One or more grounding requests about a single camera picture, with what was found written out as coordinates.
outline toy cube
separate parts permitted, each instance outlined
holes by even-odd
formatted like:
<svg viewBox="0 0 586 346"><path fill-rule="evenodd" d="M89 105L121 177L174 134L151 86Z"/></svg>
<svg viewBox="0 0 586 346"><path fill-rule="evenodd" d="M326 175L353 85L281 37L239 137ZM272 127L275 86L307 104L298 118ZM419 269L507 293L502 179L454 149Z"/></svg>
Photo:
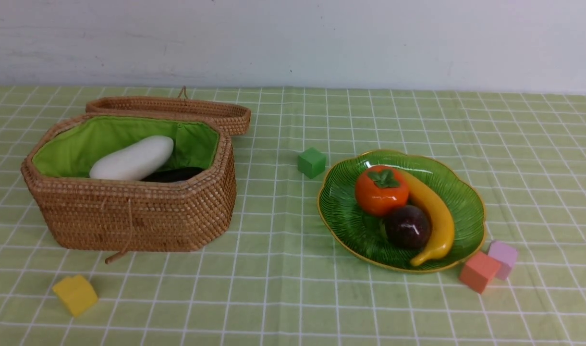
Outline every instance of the toy cube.
<svg viewBox="0 0 586 346"><path fill-rule="evenodd" d="M99 300L92 285L81 275L65 277L52 290L73 317L78 317Z"/></svg>
<svg viewBox="0 0 586 346"><path fill-rule="evenodd" d="M502 241L492 241L487 254L500 262L500 270L496 277L500 280L506 280L517 261L517 250Z"/></svg>
<svg viewBox="0 0 586 346"><path fill-rule="evenodd" d="M315 148L307 149L297 156L297 170L308 178L314 179L325 171L327 156Z"/></svg>
<svg viewBox="0 0 586 346"><path fill-rule="evenodd" d="M460 273L460 281L478 294L482 294L500 269L500 262L482 251L474 254Z"/></svg>

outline wicker basket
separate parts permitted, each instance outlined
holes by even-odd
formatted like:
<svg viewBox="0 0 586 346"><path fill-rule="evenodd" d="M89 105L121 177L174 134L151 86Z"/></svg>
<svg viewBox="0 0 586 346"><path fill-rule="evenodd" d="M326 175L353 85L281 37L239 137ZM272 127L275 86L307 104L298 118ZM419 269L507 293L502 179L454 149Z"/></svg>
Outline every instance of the wicker basket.
<svg viewBox="0 0 586 346"><path fill-rule="evenodd" d="M251 110L240 105L214 101L190 100L183 87L177 98L150 96L103 97L86 104L86 112L137 115L146 112L168 112L176 119L192 114L212 121L230 136L245 134L251 123Z"/></svg>
<svg viewBox="0 0 586 346"><path fill-rule="evenodd" d="M231 137L201 116L144 114L137 118L199 121L218 134L212 165L183 182L162 184L50 177L33 163L55 136L97 116L91 113L49 129L21 165L21 173L54 239L67 249L183 252L197 250L222 235L232 219L236 179Z"/></svg>

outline green block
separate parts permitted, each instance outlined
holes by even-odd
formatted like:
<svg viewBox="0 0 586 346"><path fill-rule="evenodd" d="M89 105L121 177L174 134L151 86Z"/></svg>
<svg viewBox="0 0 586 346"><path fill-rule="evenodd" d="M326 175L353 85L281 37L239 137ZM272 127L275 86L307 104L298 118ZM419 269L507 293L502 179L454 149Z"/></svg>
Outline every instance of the green block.
<svg viewBox="0 0 586 346"><path fill-rule="evenodd" d="M327 156L315 148L307 149L297 156L297 170L308 178L314 179L325 171Z"/></svg>

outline dark purple plum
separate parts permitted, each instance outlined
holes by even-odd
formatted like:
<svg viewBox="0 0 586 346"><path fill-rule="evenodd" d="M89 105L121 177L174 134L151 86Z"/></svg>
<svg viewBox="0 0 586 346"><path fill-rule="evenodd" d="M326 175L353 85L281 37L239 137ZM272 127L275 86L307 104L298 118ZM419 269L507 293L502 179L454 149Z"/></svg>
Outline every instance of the dark purple plum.
<svg viewBox="0 0 586 346"><path fill-rule="evenodd" d="M389 242L404 249L421 249L432 234L425 213L416 206L407 205L392 210L384 219Z"/></svg>

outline basket handle loop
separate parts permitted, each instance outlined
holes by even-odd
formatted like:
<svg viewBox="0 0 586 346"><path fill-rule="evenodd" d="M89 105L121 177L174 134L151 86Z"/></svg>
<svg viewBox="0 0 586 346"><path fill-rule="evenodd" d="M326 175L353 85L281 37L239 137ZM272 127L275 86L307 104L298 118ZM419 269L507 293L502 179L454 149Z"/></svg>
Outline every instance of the basket handle loop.
<svg viewBox="0 0 586 346"><path fill-rule="evenodd" d="M180 98L180 96L182 96L183 93L184 93L184 97L186 97L186 99L188 100L188 95L186 94L186 86L182 87L182 89L180 90L180 93L178 94L178 98Z"/></svg>
<svg viewBox="0 0 586 346"><path fill-rule="evenodd" d="M127 247L129 247L131 239L133 238L133 230L133 211L131 210L131 199L129 198L129 238L126 239L126 244L124 244L122 250L116 252L115 254L105 259L105 264L110 264L113 261L120 259L122 256L126 254L126 249Z"/></svg>

